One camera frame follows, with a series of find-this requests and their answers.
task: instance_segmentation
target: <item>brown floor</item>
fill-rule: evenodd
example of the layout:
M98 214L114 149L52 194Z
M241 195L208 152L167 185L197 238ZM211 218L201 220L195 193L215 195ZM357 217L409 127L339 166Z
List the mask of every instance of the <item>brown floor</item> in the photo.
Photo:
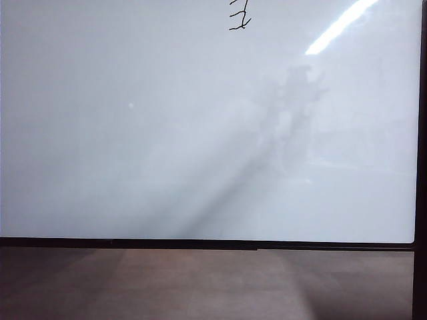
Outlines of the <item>brown floor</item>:
M412 253L0 249L1 320L409 320Z

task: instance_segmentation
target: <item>black frame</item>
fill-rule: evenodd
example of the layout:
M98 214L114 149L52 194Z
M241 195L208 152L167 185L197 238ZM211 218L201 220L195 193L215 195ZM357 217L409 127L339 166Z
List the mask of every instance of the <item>black frame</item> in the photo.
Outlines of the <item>black frame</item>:
M412 320L427 319L427 0L422 4L420 108L416 183L415 241L398 243L320 243L289 241L194 240L194 239L70 239L0 237L0 247L64 247L115 249L213 249L213 250L323 250L413 251L414 286Z

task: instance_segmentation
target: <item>white board surface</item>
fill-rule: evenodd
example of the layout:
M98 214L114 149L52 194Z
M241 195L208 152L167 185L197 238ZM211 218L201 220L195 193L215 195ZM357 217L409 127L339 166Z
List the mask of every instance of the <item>white board surface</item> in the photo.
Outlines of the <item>white board surface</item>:
M1 235L411 243L421 0L2 0Z

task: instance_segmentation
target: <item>floor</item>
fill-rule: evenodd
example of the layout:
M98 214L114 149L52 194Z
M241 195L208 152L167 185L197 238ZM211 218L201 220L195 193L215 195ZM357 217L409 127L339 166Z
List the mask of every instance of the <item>floor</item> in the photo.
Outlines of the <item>floor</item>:
M0 249L1 320L410 320L413 253Z

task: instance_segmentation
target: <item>black edge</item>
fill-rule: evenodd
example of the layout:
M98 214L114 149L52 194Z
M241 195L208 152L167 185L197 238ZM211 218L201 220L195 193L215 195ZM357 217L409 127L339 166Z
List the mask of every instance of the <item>black edge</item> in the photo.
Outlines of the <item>black edge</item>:
M414 287L412 319L427 319L427 1L422 6L420 115L418 120L418 168L416 189Z
M64 247L104 249L211 249L211 250L341 250L341 251L413 251L412 244L331 243L193 239L69 239L2 237L2 247Z

